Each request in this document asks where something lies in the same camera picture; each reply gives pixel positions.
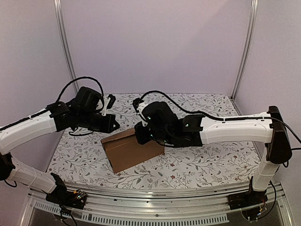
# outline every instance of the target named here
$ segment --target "white panel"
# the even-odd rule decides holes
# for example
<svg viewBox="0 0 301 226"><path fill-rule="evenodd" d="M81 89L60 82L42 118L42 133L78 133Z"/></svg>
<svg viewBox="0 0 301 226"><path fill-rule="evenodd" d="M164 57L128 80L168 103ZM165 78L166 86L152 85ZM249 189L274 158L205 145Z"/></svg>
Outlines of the white panel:
<svg viewBox="0 0 301 226"><path fill-rule="evenodd" d="M250 55L237 97L243 114L277 105L284 121L301 136L301 2L259 1ZM301 146L290 136L292 147ZM282 185L296 225L301 225L301 152L281 168Z"/></svg>
<svg viewBox="0 0 301 226"><path fill-rule="evenodd" d="M98 78L106 93L233 89L249 0L65 0L62 8L77 77Z"/></svg>
<svg viewBox="0 0 301 226"><path fill-rule="evenodd" d="M69 81L53 0L3 0L0 3L0 126L53 103ZM74 97L70 87L64 100ZM59 134L21 145L12 154L45 170ZM28 188L0 183L0 225L16 226Z"/></svg>

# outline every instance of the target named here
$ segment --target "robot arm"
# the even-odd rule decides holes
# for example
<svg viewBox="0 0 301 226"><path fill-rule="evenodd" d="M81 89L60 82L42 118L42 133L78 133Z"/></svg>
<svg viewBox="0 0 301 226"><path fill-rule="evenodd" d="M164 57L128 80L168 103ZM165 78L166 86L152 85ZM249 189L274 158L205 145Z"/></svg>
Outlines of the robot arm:
<svg viewBox="0 0 301 226"><path fill-rule="evenodd" d="M36 114L0 128L0 180L13 180L48 193L48 200L62 205L81 208L84 203L70 202L63 181L56 174L48 174L27 166L13 158L10 151L29 140L45 134L78 127L91 131L111 133L119 129L115 115L107 114L115 97L104 99L104 106L97 110L102 98L98 92L81 87L76 97L68 103L55 102Z"/></svg>
<svg viewBox="0 0 301 226"><path fill-rule="evenodd" d="M277 107L248 116L214 117L206 113L178 119L166 102L146 104L133 102L142 121L135 125L139 144L150 140L171 147L202 146L222 141L257 141L265 143L265 157L250 181L247 194L229 196L231 209L242 208L267 200L270 180L280 164L287 162L292 151L282 117Z"/></svg>

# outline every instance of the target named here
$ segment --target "floral pattern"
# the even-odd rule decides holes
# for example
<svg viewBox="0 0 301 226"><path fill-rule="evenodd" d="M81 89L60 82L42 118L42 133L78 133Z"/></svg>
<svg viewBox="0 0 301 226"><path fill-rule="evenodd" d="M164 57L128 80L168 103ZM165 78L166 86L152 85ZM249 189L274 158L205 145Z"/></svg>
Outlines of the floral pattern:
<svg viewBox="0 0 301 226"><path fill-rule="evenodd" d="M139 94L116 94L110 112L117 116L120 129L133 127L138 121L132 101ZM226 95L171 94L188 110L202 110L217 116L237 115ZM178 117L186 114L159 94L144 99L166 101ZM247 181L256 171L259 158L252 142L220 142L203 147L168 148L165 153L118 174L112 172L101 139L108 134L93 133L72 137L67 129L54 153L48 172L65 181L95 186L131 189L198 188ZM75 133L85 133L79 129Z"/></svg>

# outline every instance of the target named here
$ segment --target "open box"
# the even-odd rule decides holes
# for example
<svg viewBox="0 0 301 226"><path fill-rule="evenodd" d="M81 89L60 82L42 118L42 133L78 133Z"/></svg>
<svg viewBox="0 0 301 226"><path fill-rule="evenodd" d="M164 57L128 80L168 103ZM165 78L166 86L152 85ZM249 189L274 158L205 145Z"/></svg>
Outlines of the open box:
<svg viewBox="0 0 301 226"><path fill-rule="evenodd" d="M138 144L134 128L106 137L102 144L114 173L164 153L164 147L154 141Z"/></svg>

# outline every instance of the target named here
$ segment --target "vertical metal pole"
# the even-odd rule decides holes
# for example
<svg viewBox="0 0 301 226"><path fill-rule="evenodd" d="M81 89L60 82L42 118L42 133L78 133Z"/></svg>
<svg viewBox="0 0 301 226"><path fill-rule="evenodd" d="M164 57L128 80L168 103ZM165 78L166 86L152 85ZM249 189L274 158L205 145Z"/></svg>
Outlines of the vertical metal pole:
<svg viewBox="0 0 301 226"><path fill-rule="evenodd" d="M254 27L255 27L257 8L258 8L258 0L252 0L249 27L248 27L248 32L247 32L247 36L246 36L245 48L244 48L243 56L240 61L238 74L236 77L232 95L230 97L233 101L235 101L235 99L237 97L239 86L240 86L241 80L243 78L244 70L246 67L246 62L247 62L247 58L248 58L248 54L249 54L249 50L250 50L250 46L251 46L251 41L252 41L252 35L253 35Z"/></svg>
<svg viewBox="0 0 301 226"><path fill-rule="evenodd" d="M75 75L75 71L74 71L74 67L73 67L73 63L72 63L72 59L71 59L71 54L70 54L67 36L66 36L66 30L65 30L65 26L64 26L64 22L63 22L63 12L62 12L61 0L54 0L54 5L55 5L55 14L56 14L56 19L57 19L58 30L59 30L60 36L61 36L62 46L63 46L65 58L66 58L66 63L68 66L70 78L71 78L71 80L73 80L76 78L76 75ZM72 85L75 90L75 93L77 93L79 91L79 84L76 81Z"/></svg>

